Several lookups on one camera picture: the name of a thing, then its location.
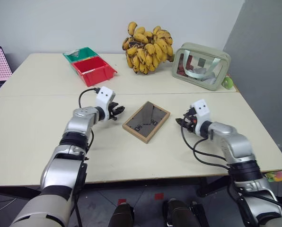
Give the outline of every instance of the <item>green plastic tray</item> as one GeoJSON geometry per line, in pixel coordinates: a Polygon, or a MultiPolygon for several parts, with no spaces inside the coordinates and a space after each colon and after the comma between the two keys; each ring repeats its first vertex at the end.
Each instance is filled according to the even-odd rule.
{"type": "Polygon", "coordinates": [[[89,47],[84,47],[78,50],[66,52],[63,53],[63,55],[70,63],[98,56],[98,54],[89,47]]]}

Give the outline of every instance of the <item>bunch of bananas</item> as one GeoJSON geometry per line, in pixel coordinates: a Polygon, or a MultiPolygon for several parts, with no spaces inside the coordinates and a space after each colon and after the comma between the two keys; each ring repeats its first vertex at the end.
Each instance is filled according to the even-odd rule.
{"type": "Polygon", "coordinates": [[[155,71],[161,62],[174,61],[172,48],[173,39],[167,30],[156,26],[153,32],[146,31],[144,27],[137,28],[136,22],[128,25],[127,37],[122,43],[126,54],[127,64],[135,73],[155,71]]]}

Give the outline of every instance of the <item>banana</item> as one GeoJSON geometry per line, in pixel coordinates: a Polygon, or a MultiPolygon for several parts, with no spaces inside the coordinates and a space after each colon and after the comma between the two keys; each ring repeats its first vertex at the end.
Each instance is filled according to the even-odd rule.
{"type": "Polygon", "coordinates": [[[130,57],[128,56],[128,54],[126,54],[126,60],[127,60],[128,67],[132,68],[132,61],[130,57]]]}
{"type": "Polygon", "coordinates": [[[155,71],[155,67],[152,64],[147,66],[147,68],[149,69],[149,71],[152,71],[152,72],[155,71]]]}
{"type": "Polygon", "coordinates": [[[152,38],[147,38],[147,39],[149,41],[149,44],[151,44],[152,38]]]}
{"type": "Polygon", "coordinates": [[[137,52],[137,49],[138,49],[138,45],[135,44],[133,47],[131,47],[130,49],[127,49],[126,50],[126,53],[130,56],[133,56],[136,52],[137,52]]]}
{"type": "Polygon", "coordinates": [[[149,72],[149,69],[147,68],[147,67],[145,67],[145,69],[144,69],[144,74],[147,74],[149,72]]]}
{"type": "Polygon", "coordinates": [[[139,58],[137,57],[137,55],[135,55],[133,58],[132,58],[132,64],[133,64],[133,68],[135,69],[139,69],[139,64],[140,64],[140,61],[139,61],[139,58]]]}
{"type": "Polygon", "coordinates": [[[152,32],[150,32],[150,31],[144,32],[143,35],[145,35],[147,38],[152,38],[152,36],[153,36],[152,32]]]}
{"type": "Polygon", "coordinates": [[[166,44],[166,48],[167,48],[168,56],[173,56],[174,50],[173,50],[172,46],[169,45],[169,44],[166,44]]]}
{"type": "Polygon", "coordinates": [[[152,55],[152,64],[154,65],[155,68],[158,67],[158,65],[160,64],[159,60],[157,59],[156,55],[153,54],[152,55]]]}
{"type": "Polygon", "coordinates": [[[169,37],[171,37],[171,36],[168,33],[162,33],[162,34],[157,35],[157,39],[169,38],[169,37]]]}
{"type": "Polygon", "coordinates": [[[133,38],[143,44],[148,44],[149,40],[146,38],[145,35],[141,34],[141,33],[136,33],[133,35],[133,38]]]}
{"type": "Polygon", "coordinates": [[[161,63],[161,59],[159,59],[158,57],[157,57],[157,53],[154,53],[153,55],[155,55],[155,57],[156,57],[156,59],[157,59],[157,61],[159,62],[159,64],[161,63]]]}
{"type": "Polygon", "coordinates": [[[154,30],[152,30],[152,33],[155,35],[157,33],[157,31],[161,30],[161,27],[160,26],[156,26],[154,28],[154,30]]]}
{"type": "Polygon", "coordinates": [[[155,52],[155,47],[153,44],[146,44],[144,48],[149,52],[149,54],[153,54],[155,52]]]}
{"type": "Polygon", "coordinates": [[[163,53],[162,54],[162,61],[166,62],[166,60],[167,60],[167,53],[163,53]]]}
{"type": "Polygon", "coordinates": [[[156,35],[161,35],[161,34],[164,34],[164,33],[166,33],[166,32],[164,32],[163,30],[159,30],[159,31],[156,32],[156,35]]]}
{"type": "Polygon", "coordinates": [[[174,59],[175,59],[175,55],[174,55],[174,54],[173,54],[172,56],[167,56],[167,60],[168,60],[169,62],[173,62],[174,59]]]}
{"type": "Polygon", "coordinates": [[[156,57],[159,61],[161,61],[163,52],[158,44],[154,44],[154,46],[155,46],[156,57]]]}
{"type": "Polygon", "coordinates": [[[135,33],[136,26],[137,26],[136,22],[134,21],[130,22],[127,28],[128,34],[133,35],[135,33]]]}
{"type": "Polygon", "coordinates": [[[132,70],[137,74],[140,71],[140,68],[139,68],[139,66],[137,68],[133,67],[132,70]]]}
{"type": "Polygon", "coordinates": [[[152,63],[152,56],[148,53],[148,51],[145,51],[145,58],[146,58],[146,65],[149,66],[152,63]]]}
{"type": "Polygon", "coordinates": [[[168,45],[172,45],[172,44],[173,44],[173,39],[172,39],[172,37],[167,37],[167,38],[165,39],[165,42],[167,42],[168,45]]]}
{"type": "Polygon", "coordinates": [[[145,32],[145,27],[139,27],[139,28],[137,28],[137,30],[135,31],[135,34],[137,34],[137,33],[143,34],[144,32],[145,32]]]}
{"type": "Polygon", "coordinates": [[[145,53],[144,53],[144,50],[143,50],[143,48],[139,48],[138,50],[137,50],[137,57],[139,58],[139,61],[140,61],[140,63],[142,63],[143,65],[145,65],[145,63],[146,63],[146,58],[145,58],[145,53]]]}
{"type": "Polygon", "coordinates": [[[127,50],[128,48],[130,48],[130,46],[129,46],[129,43],[130,43],[130,41],[132,40],[132,38],[131,37],[127,37],[124,41],[123,41],[123,43],[122,43],[122,50],[127,50]]]}
{"type": "Polygon", "coordinates": [[[140,72],[144,72],[146,66],[143,65],[142,63],[139,64],[140,72]]]}
{"type": "Polygon", "coordinates": [[[131,48],[132,46],[134,46],[135,44],[137,44],[138,47],[142,46],[142,43],[137,42],[137,41],[130,41],[130,42],[128,43],[128,45],[129,45],[130,48],[131,48]]]}
{"type": "Polygon", "coordinates": [[[157,39],[156,44],[161,47],[163,53],[167,53],[167,43],[163,39],[157,39]]]}
{"type": "Polygon", "coordinates": [[[169,34],[170,35],[170,33],[167,30],[159,30],[159,31],[157,31],[156,35],[159,35],[159,34],[169,34]]]}

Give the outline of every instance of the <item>table leg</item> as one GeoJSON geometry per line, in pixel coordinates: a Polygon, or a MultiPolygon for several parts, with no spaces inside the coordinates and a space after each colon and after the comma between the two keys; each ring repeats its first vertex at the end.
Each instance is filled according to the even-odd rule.
{"type": "Polygon", "coordinates": [[[31,200],[39,194],[40,191],[24,186],[0,187],[0,195],[10,196],[24,200],[31,200]]]}
{"type": "Polygon", "coordinates": [[[206,186],[201,186],[197,190],[197,195],[203,198],[208,196],[209,194],[220,191],[229,184],[229,181],[230,181],[230,176],[223,176],[206,186]]]}

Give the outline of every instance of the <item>black cable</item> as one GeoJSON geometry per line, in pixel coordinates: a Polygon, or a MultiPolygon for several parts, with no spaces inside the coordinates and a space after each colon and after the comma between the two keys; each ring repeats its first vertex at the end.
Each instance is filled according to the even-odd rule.
{"type": "MultiPolygon", "coordinates": [[[[183,137],[183,140],[185,142],[185,144],[191,149],[191,150],[194,150],[194,148],[192,146],[190,146],[188,144],[188,142],[186,141],[185,139],[185,136],[184,134],[182,133],[183,132],[183,122],[185,121],[186,117],[184,117],[184,119],[182,120],[182,124],[181,124],[181,134],[182,134],[182,137],[183,137]]],[[[201,152],[201,151],[198,151],[198,150],[195,150],[196,153],[199,153],[200,155],[206,155],[206,156],[210,156],[210,157],[216,157],[216,158],[220,158],[224,161],[226,161],[226,159],[222,156],[219,156],[219,155],[213,155],[213,154],[207,154],[207,153],[204,153],[204,152],[201,152]]]]}
{"type": "Polygon", "coordinates": [[[271,199],[266,198],[266,197],[264,197],[264,196],[261,196],[261,195],[256,195],[256,194],[249,193],[249,192],[246,192],[246,191],[241,191],[240,193],[241,193],[241,194],[243,194],[243,195],[248,195],[248,196],[256,197],[256,198],[258,198],[258,199],[262,199],[262,200],[265,200],[265,201],[268,201],[268,202],[274,203],[274,204],[276,204],[276,205],[278,205],[278,206],[282,207],[282,204],[281,204],[281,203],[279,203],[278,201],[271,200],[271,199]]]}
{"type": "Polygon", "coordinates": [[[78,221],[78,226],[82,227],[82,221],[81,221],[81,216],[78,208],[78,197],[74,196],[74,207],[77,215],[77,221],[78,221]]]}
{"type": "Polygon", "coordinates": [[[9,202],[9,201],[12,201],[13,199],[11,199],[11,200],[2,200],[2,201],[0,201],[0,202],[9,202]]]}
{"type": "Polygon", "coordinates": [[[14,198],[11,202],[9,202],[7,205],[3,206],[0,208],[0,211],[3,210],[4,208],[8,207],[10,204],[12,204],[14,201],[16,201],[17,198],[14,198]]]}
{"type": "Polygon", "coordinates": [[[182,123],[181,123],[181,134],[182,134],[182,138],[183,138],[185,144],[193,151],[194,157],[195,157],[199,162],[201,162],[201,163],[203,163],[203,164],[206,164],[206,165],[209,165],[209,166],[218,166],[218,167],[222,167],[222,168],[225,168],[225,169],[229,170],[229,168],[226,167],[226,166],[224,166],[224,165],[215,164],[215,163],[210,163],[210,162],[204,162],[204,161],[200,160],[200,159],[197,157],[196,152],[199,153],[199,154],[203,154],[203,155],[207,155],[207,156],[211,156],[211,157],[217,157],[217,158],[221,158],[221,159],[224,160],[224,158],[221,157],[221,156],[213,155],[213,154],[207,154],[207,153],[203,153],[203,152],[200,153],[198,150],[195,149],[196,146],[197,146],[199,143],[201,143],[201,142],[207,140],[207,138],[197,141],[197,142],[195,143],[194,147],[192,147],[192,146],[189,145],[189,143],[186,141],[186,138],[185,138],[185,135],[184,135],[184,132],[183,132],[183,122],[185,121],[185,119],[186,119],[186,117],[184,117],[184,119],[182,120],[182,123]]]}
{"type": "Polygon", "coordinates": [[[89,151],[89,149],[90,149],[90,146],[92,146],[92,144],[93,144],[94,136],[95,136],[93,130],[92,130],[91,132],[92,132],[92,140],[91,140],[90,143],[89,143],[88,151],[89,151]]]}
{"type": "Polygon", "coordinates": [[[81,92],[81,94],[79,95],[79,98],[78,98],[78,104],[79,104],[79,108],[81,108],[81,97],[82,95],[85,93],[85,92],[88,92],[88,91],[94,91],[96,88],[90,88],[90,89],[86,89],[84,91],[81,92]]]}

